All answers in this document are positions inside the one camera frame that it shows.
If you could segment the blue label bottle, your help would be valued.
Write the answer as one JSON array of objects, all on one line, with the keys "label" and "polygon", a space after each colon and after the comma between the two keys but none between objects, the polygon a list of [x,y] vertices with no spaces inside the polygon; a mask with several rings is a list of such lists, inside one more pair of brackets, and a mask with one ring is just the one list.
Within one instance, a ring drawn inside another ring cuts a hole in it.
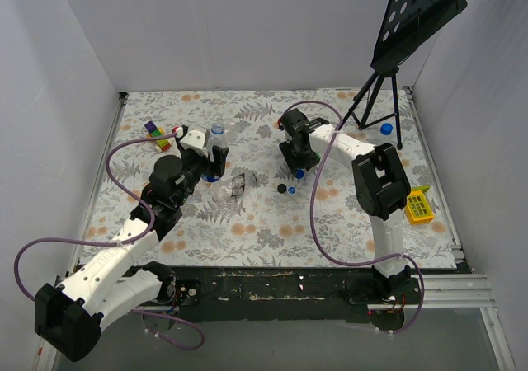
[{"label": "blue label bottle", "polygon": [[218,181],[225,172],[225,164],[229,154],[226,133],[221,123],[214,124],[206,144],[208,164],[202,179],[209,183]]}]

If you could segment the clear bottle black label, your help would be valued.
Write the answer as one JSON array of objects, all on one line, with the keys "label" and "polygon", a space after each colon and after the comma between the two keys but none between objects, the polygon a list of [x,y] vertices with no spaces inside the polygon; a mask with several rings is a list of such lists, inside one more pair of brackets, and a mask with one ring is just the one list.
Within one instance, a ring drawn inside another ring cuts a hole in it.
[{"label": "clear bottle black label", "polygon": [[229,179],[218,182],[216,187],[217,200],[229,200],[243,195],[247,190],[257,186],[257,176],[254,173],[241,173]]}]

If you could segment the Pepsi plastic bottle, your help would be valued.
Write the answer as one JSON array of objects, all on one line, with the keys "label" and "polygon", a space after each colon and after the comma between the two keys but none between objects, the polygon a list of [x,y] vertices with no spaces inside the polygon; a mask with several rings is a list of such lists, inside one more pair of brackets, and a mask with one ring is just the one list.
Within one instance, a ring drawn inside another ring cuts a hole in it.
[{"label": "Pepsi plastic bottle", "polygon": [[381,144],[384,144],[384,143],[392,143],[392,135],[393,135],[393,133],[391,135],[389,135],[389,136],[384,136],[380,132],[380,127],[379,128],[374,128],[373,132],[370,134],[369,142],[374,144],[374,145],[381,145]]}]

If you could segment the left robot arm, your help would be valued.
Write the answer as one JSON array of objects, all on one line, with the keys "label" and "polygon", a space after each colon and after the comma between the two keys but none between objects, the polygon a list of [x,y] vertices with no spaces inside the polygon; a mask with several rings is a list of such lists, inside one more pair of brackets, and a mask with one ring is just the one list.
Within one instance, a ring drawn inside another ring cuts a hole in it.
[{"label": "left robot arm", "polygon": [[151,261],[133,276],[125,273],[176,226],[181,207],[205,174],[222,176],[229,153],[214,146],[205,157],[191,148],[159,158],[139,205],[121,230],[83,268],[35,295],[35,332],[76,362],[95,347],[102,332],[135,307],[172,303],[177,278],[171,268]]}]

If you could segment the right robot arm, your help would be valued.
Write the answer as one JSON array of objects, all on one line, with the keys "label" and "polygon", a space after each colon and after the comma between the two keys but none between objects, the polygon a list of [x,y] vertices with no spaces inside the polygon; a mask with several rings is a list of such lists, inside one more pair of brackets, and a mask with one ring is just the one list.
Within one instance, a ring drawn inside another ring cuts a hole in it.
[{"label": "right robot arm", "polygon": [[314,167],[321,173],[329,158],[351,170],[356,198],[370,217],[375,245],[368,288],[383,303],[395,301],[410,279],[410,267],[403,257],[402,222],[411,192],[395,147],[354,139],[323,118],[309,120],[297,108],[285,112],[278,126],[285,133],[280,151],[292,173]]}]

